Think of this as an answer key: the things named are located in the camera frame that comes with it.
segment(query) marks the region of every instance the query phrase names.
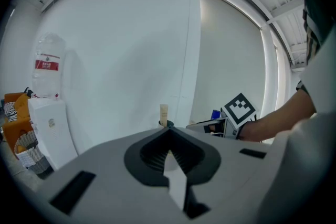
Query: black slot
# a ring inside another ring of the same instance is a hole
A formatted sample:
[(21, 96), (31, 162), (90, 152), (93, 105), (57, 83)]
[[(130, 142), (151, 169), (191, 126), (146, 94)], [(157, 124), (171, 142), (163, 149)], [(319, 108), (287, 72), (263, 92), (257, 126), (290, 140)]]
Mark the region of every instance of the black slot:
[(50, 204), (65, 214), (70, 214), (80, 197), (95, 178), (95, 174), (81, 171), (64, 189), (50, 201)]
[(259, 158), (259, 159), (263, 159), (266, 156), (265, 152), (249, 150), (247, 148), (243, 148), (239, 152), (242, 153), (242, 154), (248, 155), (248, 156)]

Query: gray machine surface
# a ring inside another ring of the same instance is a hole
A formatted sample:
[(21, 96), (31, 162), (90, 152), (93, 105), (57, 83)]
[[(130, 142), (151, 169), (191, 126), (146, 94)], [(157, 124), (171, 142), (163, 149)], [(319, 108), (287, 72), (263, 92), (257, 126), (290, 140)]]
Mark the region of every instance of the gray machine surface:
[[(335, 150), (336, 114), (318, 115), (279, 133), (272, 145), (222, 139), (187, 129), (185, 134), (214, 147), (220, 166), (212, 178), (191, 188), (209, 211), (189, 218), (170, 197), (167, 187), (146, 186), (128, 171), (127, 149), (149, 137), (155, 129), (103, 143), (52, 174), (39, 189), (50, 202), (81, 171), (95, 174), (68, 214), (83, 223), (257, 223), (269, 221), (271, 212), (285, 217), (309, 195), (328, 170)], [(319, 126), (325, 126), (323, 138)], [(243, 149), (266, 153), (246, 155)]]

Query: red label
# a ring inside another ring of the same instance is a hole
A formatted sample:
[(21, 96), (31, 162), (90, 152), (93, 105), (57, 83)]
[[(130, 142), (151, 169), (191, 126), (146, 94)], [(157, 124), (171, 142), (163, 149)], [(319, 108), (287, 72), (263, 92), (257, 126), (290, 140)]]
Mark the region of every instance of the red label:
[(45, 61), (36, 60), (35, 61), (35, 68), (36, 69), (47, 69), (47, 70), (58, 71), (58, 63), (57, 62), (45, 62)]

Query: person's arm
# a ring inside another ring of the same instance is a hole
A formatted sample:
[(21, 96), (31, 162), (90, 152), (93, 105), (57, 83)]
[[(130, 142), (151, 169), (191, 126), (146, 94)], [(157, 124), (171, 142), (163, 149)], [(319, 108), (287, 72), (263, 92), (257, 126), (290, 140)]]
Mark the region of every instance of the person's arm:
[(310, 96), (300, 89), (278, 110), (260, 120), (246, 123), (239, 137), (241, 140), (253, 142), (273, 138), (281, 131), (292, 129), (297, 122), (310, 118), (314, 113)]

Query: blue object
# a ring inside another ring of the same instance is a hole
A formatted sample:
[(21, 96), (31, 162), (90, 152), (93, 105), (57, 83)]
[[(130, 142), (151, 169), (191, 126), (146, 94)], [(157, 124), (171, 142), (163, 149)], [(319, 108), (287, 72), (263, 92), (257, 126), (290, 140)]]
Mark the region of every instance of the blue object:
[(220, 118), (220, 111), (213, 110), (211, 115), (211, 120), (219, 119)]

